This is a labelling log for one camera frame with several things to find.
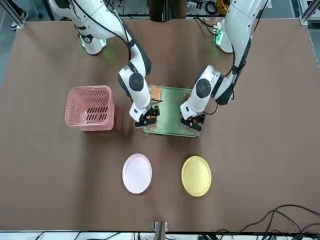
cable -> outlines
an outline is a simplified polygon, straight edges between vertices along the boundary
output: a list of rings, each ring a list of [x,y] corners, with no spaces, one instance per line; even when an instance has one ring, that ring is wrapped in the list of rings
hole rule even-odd
[[[316,214],[316,215],[320,216],[320,213],[319,213],[319,212],[310,210],[310,209],[308,209],[308,208],[306,208],[306,207],[304,207],[304,206],[300,206],[300,205],[296,205],[296,204],[284,204],[284,205],[280,205],[280,206],[277,206],[274,210],[276,211],[276,210],[278,210],[278,209],[286,208],[286,207],[300,208],[300,209],[306,210],[306,211],[308,211],[308,212],[310,212],[310,213],[313,213],[313,214]],[[270,221],[269,221],[269,224],[268,224],[268,226],[267,226],[267,228],[266,228],[266,232],[268,232],[269,229],[270,229],[270,226],[271,226],[271,223],[272,223],[272,218],[274,217],[274,215],[275,215],[275,213],[273,212],[272,215],[271,215],[271,219],[270,219]]]
[[[74,240],[76,240],[81,233],[82,233],[82,231],[80,231],[80,232],[75,236],[75,239],[74,239]]]
[[[307,228],[310,228],[312,226],[320,226],[320,222],[311,223],[311,224],[305,226],[304,228],[302,228],[302,230],[297,235],[297,237],[294,237],[292,240],[300,240],[301,239],[301,235],[304,233],[304,230],[306,230]]]
[[[103,239],[90,238],[90,239],[87,239],[87,240],[109,240],[109,239],[113,238],[114,236],[119,235],[120,233],[121,233],[121,232],[117,232],[117,233],[115,233],[115,234],[113,234],[113,235],[111,235],[111,236],[108,236],[108,237],[106,237],[106,238],[103,238]]]
[[[226,232],[226,233],[230,233],[229,230],[224,229],[224,228],[220,228],[220,229],[218,229],[218,231],[224,231],[224,232]],[[225,236],[225,234],[222,234],[219,240],[222,240],[222,238],[223,238],[224,236]]]
[[[211,6],[211,8],[214,8],[214,11],[209,10],[209,6]],[[204,5],[204,10],[207,14],[211,15],[211,17],[217,14],[217,8],[214,1],[207,1]]]
[[[259,13],[258,22],[256,23],[253,32],[256,31],[256,29],[257,29],[257,27],[258,27],[258,24],[259,24],[259,22],[260,22],[261,16],[262,16],[262,14],[264,13],[264,10],[266,9],[266,6],[267,6],[268,2],[269,2],[269,0],[266,0],[266,1],[265,1],[265,4],[264,4],[264,6],[263,6],[263,8],[262,8],[262,11]]]
[[[236,232],[235,234],[240,234],[240,233],[242,233],[244,230],[246,230],[247,228],[261,223],[263,220],[265,220],[265,219],[268,217],[268,215],[269,215],[270,213],[273,213],[274,211],[275,211],[275,210],[270,210],[270,211],[268,211],[268,212],[266,213],[266,215],[264,215],[263,218],[261,218],[259,221],[256,221],[256,222],[254,222],[254,223],[250,223],[250,224],[246,225],[244,228],[242,228],[240,231]]]
[[[296,224],[295,223],[295,221],[293,221],[290,217],[288,217],[287,215],[285,215],[284,213],[282,213],[281,211],[278,211],[278,210],[274,210],[274,212],[272,213],[272,215],[271,215],[271,217],[273,218],[274,217],[274,213],[277,213],[277,214],[280,214],[280,215],[282,215],[282,216],[284,216],[286,219],[288,219],[290,222],[291,222],[291,224],[292,224],[292,226],[294,227],[294,230],[296,231],[296,227],[298,228],[298,230],[299,230],[299,232],[301,232],[301,229],[300,229],[300,227],[299,227],[299,225],[298,224]]]
[[[235,61],[236,61],[236,54],[235,54],[235,49],[234,46],[231,43],[231,47],[232,47],[232,55],[233,55],[233,60],[232,60],[232,66],[235,65]],[[230,68],[230,70],[228,71],[228,73],[226,75],[224,75],[225,77],[228,76],[232,71],[232,67]]]
[[[214,32],[213,31],[210,31],[209,27],[207,26],[207,23],[206,23],[206,20],[203,18],[202,19],[205,23],[205,28],[208,30],[208,32],[211,34],[211,35],[214,35]]]
[[[204,24],[205,26],[209,27],[209,28],[213,28],[214,26],[206,23],[205,21],[203,21],[202,19],[200,19],[200,17],[195,16],[193,19],[199,20],[202,24]]]
[[[279,234],[283,234],[281,231],[279,231],[279,230],[277,230],[277,229],[273,229],[271,232],[272,232],[272,233],[276,232],[276,233],[279,233]]]
[[[218,103],[216,104],[216,106],[215,106],[215,110],[212,112],[212,113],[207,113],[207,112],[203,112],[205,115],[208,115],[208,116],[212,116],[213,114],[215,114],[216,113],[216,111],[218,110]]]
[[[114,7],[113,7],[113,9],[114,9],[114,13],[115,13],[116,17],[118,18],[119,22],[122,23],[122,29],[123,29],[123,31],[124,31],[124,33],[125,33],[126,42],[129,43],[129,38],[128,38],[127,31],[126,31],[126,29],[125,29],[125,24],[124,24],[124,22],[121,20],[121,18],[119,17],[119,15],[118,15],[118,13],[117,13],[117,11],[115,10]],[[126,46],[127,46],[127,48],[128,48],[129,61],[130,61],[130,60],[131,60],[131,49],[129,48],[129,44],[127,44]]]
[[[89,18],[91,19],[93,22],[95,22],[96,24],[98,24],[101,28],[107,30],[109,33],[115,35],[117,38],[121,39],[124,44],[127,46],[128,48],[128,54],[129,54],[129,61],[131,60],[131,50],[128,47],[128,43],[122,38],[120,37],[118,34],[116,34],[115,32],[111,31],[110,29],[106,28],[105,26],[103,26],[100,22],[96,21],[95,19],[93,19],[78,3],[76,0],[73,0],[73,2],[78,6],[78,8]]]
[[[115,6],[111,3],[111,0],[105,0],[105,2],[106,2],[106,8],[107,8],[110,12],[112,12],[112,13],[115,14],[115,12],[113,11],[113,10],[115,10]]]
[[[42,235],[44,235],[45,232],[43,231],[41,234],[39,234],[34,240],[38,240]]]

green light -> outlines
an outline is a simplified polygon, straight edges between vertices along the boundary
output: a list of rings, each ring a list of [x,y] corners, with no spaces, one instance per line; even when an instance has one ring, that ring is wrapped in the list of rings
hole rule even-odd
[[[86,48],[86,47],[85,47],[84,40],[82,39],[81,36],[80,36],[80,39],[81,39],[82,46],[83,46],[84,48]],[[101,43],[101,46],[102,46],[102,47],[105,47],[105,46],[107,45],[107,40],[105,40],[105,39],[100,39],[100,43]]]
[[[216,36],[216,44],[217,45],[220,45],[221,44],[221,41],[222,41],[222,38],[224,37],[224,33],[221,31],[220,34],[218,36]]]
[[[107,40],[105,39],[100,39],[100,43],[102,47],[105,47],[107,45]]]

plate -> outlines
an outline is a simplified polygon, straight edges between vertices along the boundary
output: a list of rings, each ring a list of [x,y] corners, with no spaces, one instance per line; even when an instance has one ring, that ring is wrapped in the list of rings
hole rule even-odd
[[[185,190],[194,197],[201,197],[208,192],[211,177],[210,167],[202,157],[189,157],[183,164],[182,184]]]
[[[150,185],[152,168],[148,158],[140,153],[131,155],[124,163],[122,180],[133,194],[143,193]]]

pink plate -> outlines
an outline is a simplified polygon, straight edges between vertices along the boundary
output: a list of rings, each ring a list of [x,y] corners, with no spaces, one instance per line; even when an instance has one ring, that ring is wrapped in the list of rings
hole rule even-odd
[[[146,156],[136,153],[125,161],[122,180],[129,192],[133,194],[143,193],[149,187],[151,178],[152,168]]]

food item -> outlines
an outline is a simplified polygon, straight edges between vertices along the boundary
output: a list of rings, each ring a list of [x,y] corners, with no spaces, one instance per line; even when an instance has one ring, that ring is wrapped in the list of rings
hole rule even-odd
[[[152,100],[160,101],[162,98],[162,88],[158,86],[152,86],[150,96]]]
[[[191,96],[190,93],[186,93],[185,94],[185,100],[187,101],[190,98],[190,96]]]

